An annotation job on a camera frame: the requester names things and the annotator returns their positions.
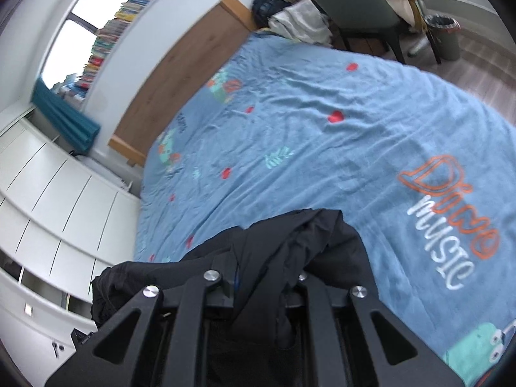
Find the black backpack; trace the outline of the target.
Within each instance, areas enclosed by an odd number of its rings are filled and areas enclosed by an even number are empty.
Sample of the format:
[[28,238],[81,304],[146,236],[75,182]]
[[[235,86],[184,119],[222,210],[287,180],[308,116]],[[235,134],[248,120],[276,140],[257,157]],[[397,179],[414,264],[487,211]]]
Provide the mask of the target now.
[[258,28],[266,28],[269,19],[291,5],[286,0],[253,0],[251,12]]

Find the black puffer jacket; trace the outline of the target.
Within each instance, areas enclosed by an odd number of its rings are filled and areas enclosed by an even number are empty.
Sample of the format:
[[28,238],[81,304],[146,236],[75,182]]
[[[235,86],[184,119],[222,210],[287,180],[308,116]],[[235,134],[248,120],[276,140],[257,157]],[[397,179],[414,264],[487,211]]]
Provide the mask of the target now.
[[178,262],[123,262],[92,283],[91,314],[101,327],[144,287],[180,287],[213,269],[229,253],[236,260],[234,306],[210,334],[210,386],[298,386],[301,382],[296,330],[286,300],[306,271],[327,286],[363,286],[378,292],[359,233],[340,211],[285,213],[243,229],[233,227],[189,251]]

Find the left teal curtain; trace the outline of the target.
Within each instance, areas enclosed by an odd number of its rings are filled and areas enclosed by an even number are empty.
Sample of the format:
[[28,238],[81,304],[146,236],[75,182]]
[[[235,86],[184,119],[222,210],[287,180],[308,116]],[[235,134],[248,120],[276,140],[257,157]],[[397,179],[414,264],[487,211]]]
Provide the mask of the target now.
[[80,155],[87,155],[94,145],[101,126],[85,116],[49,89],[38,78],[32,93],[32,103],[61,136]]

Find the black waste bin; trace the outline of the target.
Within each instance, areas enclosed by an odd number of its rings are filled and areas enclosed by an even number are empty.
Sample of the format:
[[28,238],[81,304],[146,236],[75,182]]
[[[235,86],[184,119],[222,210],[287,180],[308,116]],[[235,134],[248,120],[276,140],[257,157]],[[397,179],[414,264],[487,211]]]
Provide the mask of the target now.
[[461,26],[453,17],[444,14],[428,14],[424,16],[430,43],[436,49],[439,62],[442,59],[457,61],[460,58],[458,32]]

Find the row of books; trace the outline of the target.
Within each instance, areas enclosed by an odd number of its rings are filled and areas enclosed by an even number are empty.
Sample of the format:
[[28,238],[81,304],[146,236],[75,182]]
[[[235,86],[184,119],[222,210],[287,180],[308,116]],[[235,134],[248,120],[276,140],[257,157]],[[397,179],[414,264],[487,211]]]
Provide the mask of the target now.
[[117,41],[152,1],[77,0],[43,66],[47,87],[70,84],[84,98]]

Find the wooden headboard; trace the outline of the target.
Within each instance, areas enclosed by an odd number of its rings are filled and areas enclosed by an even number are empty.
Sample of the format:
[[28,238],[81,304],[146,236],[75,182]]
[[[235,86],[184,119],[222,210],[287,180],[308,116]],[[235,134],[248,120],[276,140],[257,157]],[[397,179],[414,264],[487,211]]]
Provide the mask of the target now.
[[155,67],[108,146],[129,166],[144,166],[152,143],[165,126],[256,30],[252,12],[240,0],[220,0]]

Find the blue printed bed sheet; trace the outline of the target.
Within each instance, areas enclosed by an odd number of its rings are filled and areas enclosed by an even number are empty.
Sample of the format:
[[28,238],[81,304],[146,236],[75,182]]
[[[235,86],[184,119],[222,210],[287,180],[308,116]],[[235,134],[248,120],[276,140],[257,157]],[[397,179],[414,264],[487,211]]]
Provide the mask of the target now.
[[381,300],[472,386],[515,332],[515,129],[434,74],[252,35],[166,123],[144,166],[138,261],[339,210]]

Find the white wardrobe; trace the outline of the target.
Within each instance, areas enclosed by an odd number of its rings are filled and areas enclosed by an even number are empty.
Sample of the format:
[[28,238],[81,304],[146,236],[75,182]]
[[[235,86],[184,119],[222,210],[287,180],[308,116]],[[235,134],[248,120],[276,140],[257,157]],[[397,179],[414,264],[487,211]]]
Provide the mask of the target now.
[[1,115],[1,342],[33,386],[94,331],[92,280],[133,257],[137,197],[26,119]]

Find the white cloth pile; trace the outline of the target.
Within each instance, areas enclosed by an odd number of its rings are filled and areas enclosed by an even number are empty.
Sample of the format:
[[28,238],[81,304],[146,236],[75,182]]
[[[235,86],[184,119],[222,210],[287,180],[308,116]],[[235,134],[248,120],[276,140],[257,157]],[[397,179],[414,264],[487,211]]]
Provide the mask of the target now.
[[332,46],[329,20],[311,0],[300,0],[269,19],[269,29],[310,45]]

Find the grey office chair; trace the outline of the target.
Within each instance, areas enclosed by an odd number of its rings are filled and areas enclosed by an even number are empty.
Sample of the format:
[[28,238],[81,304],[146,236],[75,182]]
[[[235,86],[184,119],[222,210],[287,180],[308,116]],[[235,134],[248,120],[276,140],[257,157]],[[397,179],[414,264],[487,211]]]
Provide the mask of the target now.
[[402,22],[386,0],[312,0],[339,30],[350,51],[351,38],[376,38],[405,64],[400,44]]

